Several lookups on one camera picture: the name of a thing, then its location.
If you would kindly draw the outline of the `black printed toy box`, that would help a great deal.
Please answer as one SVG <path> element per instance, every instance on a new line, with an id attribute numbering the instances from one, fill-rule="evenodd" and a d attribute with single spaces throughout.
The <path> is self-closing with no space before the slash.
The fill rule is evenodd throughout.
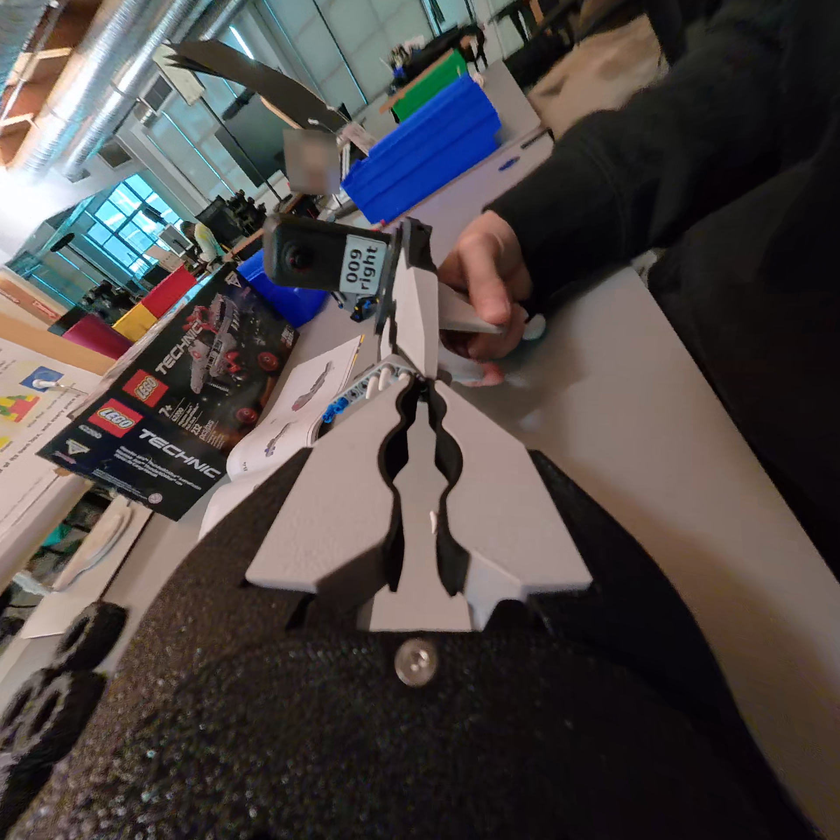
<path id="1" fill-rule="evenodd" d="M 219 269 L 38 457 L 178 521 L 226 475 L 297 340 L 234 268 Z"/>

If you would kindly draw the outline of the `maroon container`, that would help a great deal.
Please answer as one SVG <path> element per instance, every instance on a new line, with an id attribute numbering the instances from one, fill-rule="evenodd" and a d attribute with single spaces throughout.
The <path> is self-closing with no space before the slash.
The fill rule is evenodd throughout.
<path id="1" fill-rule="evenodd" d="M 105 323 L 99 315 L 92 313 L 86 313 L 70 326 L 62 337 L 77 346 L 114 361 L 120 359 L 133 347 L 131 340 Z"/>

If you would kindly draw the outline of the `grey bent brick beam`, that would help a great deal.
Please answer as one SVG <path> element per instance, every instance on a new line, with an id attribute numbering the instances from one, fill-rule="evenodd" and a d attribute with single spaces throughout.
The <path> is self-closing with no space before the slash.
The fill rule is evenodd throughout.
<path id="1" fill-rule="evenodd" d="M 356 403 L 371 401 L 391 385 L 417 376 L 419 373 L 412 364 L 401 355 L 392 353 L 361 374 L 338 394 L 323 412 L 322 423 L 332 424 L 337 417 Z"/>

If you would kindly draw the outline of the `black curved panel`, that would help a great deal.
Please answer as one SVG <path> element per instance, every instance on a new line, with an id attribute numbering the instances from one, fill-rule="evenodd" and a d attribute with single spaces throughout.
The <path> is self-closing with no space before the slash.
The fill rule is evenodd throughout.
<path id="1" fill-rule="evenodd" d="M 219 40 L 189 40 L 172 45 L 163 68 L 179 69 L 239 84 L 294 130 L 325 130 L 338 134 L 350 122 L 299 81 Z"/>

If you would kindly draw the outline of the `colourful printed instruction sheet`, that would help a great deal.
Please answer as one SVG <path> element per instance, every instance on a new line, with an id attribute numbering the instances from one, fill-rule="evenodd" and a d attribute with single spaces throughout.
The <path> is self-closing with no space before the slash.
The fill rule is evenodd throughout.
<path id="1" fill-rule="evenodd" d="M 1 586 L 5 589 L 90 487 L 38 456 L 114 361 L 1 318 Z"/>

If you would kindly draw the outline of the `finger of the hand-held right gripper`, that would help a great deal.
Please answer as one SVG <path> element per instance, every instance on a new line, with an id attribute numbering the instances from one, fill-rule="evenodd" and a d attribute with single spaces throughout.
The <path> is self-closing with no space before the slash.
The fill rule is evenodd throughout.
<path id="1" fill-rule="evenodd" d="M 422 368 L 414 363 L 423 361 L 425 328 L 422 325 L 403 325 L 386 322 L 380 337 L 380 380 L 399 382 L 425 381 Z"/>
<path id="2" fill-rule="evenodd" d="M 438 375 L 438 279 L 433 271 L 399 266 L 392 289 L 395 346 L 427 380 Z"/>

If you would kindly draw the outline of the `grey desk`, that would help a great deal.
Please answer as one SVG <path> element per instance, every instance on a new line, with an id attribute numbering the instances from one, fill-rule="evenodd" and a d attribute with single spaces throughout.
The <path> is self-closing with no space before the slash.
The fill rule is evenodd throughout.
<path id="1" fill-rule="evenodd" d="M 467 401 L 535 447 L 627 530 L 693 612 L 740 713 L 780 782 L 825 838 L 838 838 L 838 581 L 785 506 L 663 312 L 631 269 L 600 280 L 552 316 L 524 354 L 519 390 Z M 372 627 L 466 627 L 463 597 L 436 582 L 427 508 L 443 477 L 421 406 L 404 487 L 406 578 L 376 596 Z M 269 524 L 257 491 L 197 540 L 199 510 L 154 517 L 129 552 L 112 595 L 136 607 L 116 651 L 143 622 L 160 642 L 221 642 L 223 613 L 242 602 L 230 634 L 279 596 L 245 584 Z"/>

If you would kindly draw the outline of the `silver ventilation duct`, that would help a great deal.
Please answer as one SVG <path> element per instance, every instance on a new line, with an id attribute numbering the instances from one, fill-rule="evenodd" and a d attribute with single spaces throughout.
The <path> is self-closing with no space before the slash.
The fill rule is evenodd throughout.
<path id="1" fill-rule="evenodd" d="M 34 116 L 2 143 L 2 170 L 37 179 L 54 168 L 76 182 L 118 130 L 160 47 L 213 39 L 245 2 L 102 2 Z"/>

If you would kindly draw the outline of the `white plastic panel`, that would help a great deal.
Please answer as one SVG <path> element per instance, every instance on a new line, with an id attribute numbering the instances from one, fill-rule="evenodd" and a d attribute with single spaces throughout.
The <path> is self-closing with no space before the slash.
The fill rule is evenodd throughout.
<path id="1" fill-rule="evenodd" d="M 75 580 L 106 560 L 118 558 L 122 562 L 130 551 L 127 542 L 123 546 L 121 543 L 128 539 L 133 525 L 133 514 L 134 510 L 130 505 L 105 511 L 87 537 L 82 540 L 65 569 L 50 586 L 50 593 L 66 591 Z"/>

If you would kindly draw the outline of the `blue plastic bin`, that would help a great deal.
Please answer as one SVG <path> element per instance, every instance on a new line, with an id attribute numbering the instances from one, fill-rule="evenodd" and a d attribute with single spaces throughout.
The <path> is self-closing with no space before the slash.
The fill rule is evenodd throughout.
<path id="1" fill-rule="evenodd" d="M 390 223 L 494 154 L 500 130 L 482 86 L 462 76 L 355 162 L 343 189 L 368 222 Z"/>
<path id="2" fill-rule="evenodd" d="M 328 292 L 325 290 L 282 287 L 275 284 L 265 272 L 262 248 L 242 261 L 236 270 L 294 329 L 299 329 L 313 320 L 328 298 Z"/>

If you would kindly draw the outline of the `open instruction booklet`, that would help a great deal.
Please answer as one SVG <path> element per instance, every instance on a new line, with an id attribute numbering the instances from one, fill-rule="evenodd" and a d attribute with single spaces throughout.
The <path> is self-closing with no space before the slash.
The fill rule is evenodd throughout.
<path id="1" fill-rule="evenodd" d="M 315 443 L 322 416 L 350 382 L 363 341 L 362 336 L 347 341 L 291 371 L 273 407 L 230 451 L 228 483 L 211 496 L 199 540 L 299 450 Z"/>

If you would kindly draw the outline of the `person's right hand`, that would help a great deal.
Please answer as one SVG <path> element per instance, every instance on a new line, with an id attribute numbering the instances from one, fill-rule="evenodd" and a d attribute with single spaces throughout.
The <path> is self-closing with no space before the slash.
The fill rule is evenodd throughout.
<path id="1" fill-rule="evenodd" d="M 523 338 L 529 315 L 523 307 L 532 281 L 512 227 L 499 215 L 485 211 L 458 237 L 437 276 L 465 293 L 479 317 L 500 333 L 476 333 L 458 339 L 456 351 L 488 364 L 504 358 Z"/>

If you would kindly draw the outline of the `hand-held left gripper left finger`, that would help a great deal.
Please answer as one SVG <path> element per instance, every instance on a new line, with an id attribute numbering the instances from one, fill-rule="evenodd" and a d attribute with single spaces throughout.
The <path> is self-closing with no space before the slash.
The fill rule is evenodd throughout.
<path id="1" fill-rule="evenodd" d="M 420 386 L 390 385 L 304 452 L 303 466 L 248 567 L 248 583 L 317 597 L 394 592 L 404 562 L 406 430 Z"/>

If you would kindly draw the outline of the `person's right forearm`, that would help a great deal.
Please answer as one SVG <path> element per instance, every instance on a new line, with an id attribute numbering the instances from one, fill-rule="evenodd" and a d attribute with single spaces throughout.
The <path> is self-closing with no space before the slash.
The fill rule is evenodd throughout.
<path id="1" fill-rule="evenodd" d="M 808 160 L 838 110 L 838 18 L 708 31 L 666 77 L 593 112 L 491 205 L 519 242 L 536 306 L 666 245 Z"/>

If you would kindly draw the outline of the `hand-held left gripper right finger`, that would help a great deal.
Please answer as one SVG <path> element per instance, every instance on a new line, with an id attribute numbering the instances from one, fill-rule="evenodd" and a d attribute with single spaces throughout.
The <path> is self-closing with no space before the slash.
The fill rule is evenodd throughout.
<path id="1" fill-rule="evenodd" d="M 421 506 L 440 591 L 421 617 L 433 629 L 481 632 L 504 602 L 527 606 L 537 595 L 589 589 L 592 572 L 526 446 L 451 385 L 426 381 L 423 396 L 443 485 Z"/>

